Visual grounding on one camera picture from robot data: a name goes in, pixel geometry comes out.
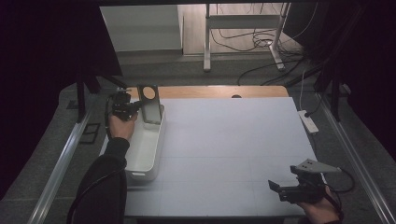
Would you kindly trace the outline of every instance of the wooden board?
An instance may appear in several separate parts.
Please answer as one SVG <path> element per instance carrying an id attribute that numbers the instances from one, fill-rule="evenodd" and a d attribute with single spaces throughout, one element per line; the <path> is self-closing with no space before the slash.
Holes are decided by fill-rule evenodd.
<path id="1" fill-rule="evenodd" d="M 255 97 L 288 97 L 288 91 L 283 86 L 188 86 L 159 87 L 160 98 L 232 98 L 239 95 L 243 98 Z M 131 95 L 138 98 L 137 89 L 130 88 Z M 154 92 L 148 89 L 147 97 L 153 97 Z"/>

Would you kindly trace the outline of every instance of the white table surface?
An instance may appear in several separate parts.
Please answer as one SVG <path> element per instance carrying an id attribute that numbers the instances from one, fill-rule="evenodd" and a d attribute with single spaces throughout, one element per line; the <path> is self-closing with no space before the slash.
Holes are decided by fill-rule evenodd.
<path id="1" fill-rule="evenodd" d="M 292 217 L 268 180 L 296 186 L 291 165 L 315 160 L 290 97 L 161 99 L 166 131 L 157 178 L 128 180 L 125 216 Z"/>

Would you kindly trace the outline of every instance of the gray carpet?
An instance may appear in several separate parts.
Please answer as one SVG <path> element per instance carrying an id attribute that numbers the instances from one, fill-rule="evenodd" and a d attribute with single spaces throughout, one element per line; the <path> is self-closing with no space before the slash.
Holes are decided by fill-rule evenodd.
<path id="1" fill-rule="evenodd" d="M 249 55 L 242 55 L 232 60 L 227 57 L 214 57 L 212 71 L 205 73 L 203 63 L 192 58 L 178 59 L 176 62 L 154 63 L 152 59 L 143 63 L 128 63 L 128 58 L 120 58 L 121 69 L 124 77 L 121 79 L 129 85 L 137 83 L 151 83 L 160 86 L 178 85 L 235 85 L 238 77 L 249 69 L 272 63 L 269 55 L 261 55 L 259 60 L 251 59 Z M 297 77 L 304 71 L 302 63 L 294 72 L 285 79 L 274 84 L 283 84 L 288 79 Z M 266 80 L 281 76 L 271 66 L 245 75 L 241 79 L 243 85 L 260 85 Z M 104 105 L 107 95 L 115 90 L 115 86 L 106 80 L 99 79 L 104 90 L 99 94 L 89 123 L 100 123 L 100 132 L 92 145 L 78 145 L 76 153 L 71 160 L 64 180 L 56 194 L 55 200 L 48 212 L 45 223 L 65 223 L 68 207 L 73 201 L 78 183 L 92 161 L 97 157 L 105 139 L 104 130 Z M 302 109 L 313 111 L 318 105 L 318 99 L 312 90 L 315 77 L 304 81 Z M 289 88 L 289 94 L 294 99 L 299 109 L 300 84 Z M 0 202 L 1 223 L 26 223 L 35 204 L 46 185 L 50 173 L 59 158 L 73 126 L 77 120 L 77 110 L 66 109 L 70 101 L 75 101 L 76 88 L 70 86 L 60 95 L 58 109 L 46 133 L 38 144 L 32 158 L 25 165 L 17 180 L 9 189 L 5 198 Z M 381 188 L 388 200 L 392 211 L 396 211 L 396 164 L 382 148 L 373 135 L 356 117 L 347 104 L 346 98 L 340 101 L 340 117 L 349 137 L 368 167 L 375 182 Z M 313 121 L 319 128 L 319 133 L 309 136 L 319 161 L 332 166 L 345 168 L 354 175 L 353 168 L 324 112 L 320 109 L 312 115 Z M 89 141 L 91 136 L 83 136 L 82 140 Z M 350 181 L 346 175 L 327 175 L 329 184 L 336 189 L 346 189 Z M 370 199 L 365 193 L 359 179 L 356 179 L 356 188 L 347 194 L 341 195 L 343 209 L 346 213 L 345 224 L 352 223 L 381 223 Z M 146 220 L 146 223 L 166 223 L 164 220 Z M 257 223 L 257 220 L 240 220 L 240 223 Z M 224 220 L 191 220 L 190 223 L 229 223 Z M 295 219 L 288 219 L 285 223 L 296 223 Z"/>

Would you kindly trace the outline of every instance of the human hand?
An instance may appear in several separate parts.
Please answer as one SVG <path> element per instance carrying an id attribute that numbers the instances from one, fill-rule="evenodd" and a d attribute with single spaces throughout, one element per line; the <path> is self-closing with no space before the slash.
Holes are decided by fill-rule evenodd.
<path id="1" fill-rule="evenodd" d="M 332 195 L 329 187 L 326 187 L 326 192 Z M 297 203 L 297 205 L 304 209 L 312 224 L 323 224 L 340 219 L 335 208 L 325 198 L 318 203 Z"/>
<path id="2" fill-rule="evenodd" d="M 128 141 L 131 140 L 132 134 L 134 133 L 134 123 L 137 120 L 137 113 L 128 121 L 123 121 L 114 115 L 111 115 L 108 119 L 112 137 L 120 137 Z"/>

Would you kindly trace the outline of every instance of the black curtain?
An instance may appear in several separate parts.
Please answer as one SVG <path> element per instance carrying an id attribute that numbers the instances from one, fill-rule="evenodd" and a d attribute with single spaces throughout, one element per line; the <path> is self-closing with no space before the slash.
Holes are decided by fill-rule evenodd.
<path id="1" fill-rule="evenodd" d="M 96 76 L 92 67 L 121 71 L 98 6 L 3 2 L 0 34 L 3 197 L 46 131 L 60 91 L 76 76 Z"/>
<path id="2" fill-rule="evenodd" d="M 371 1 L 342 51 L 348 102 L 396 160 L 396 3 Z"/>

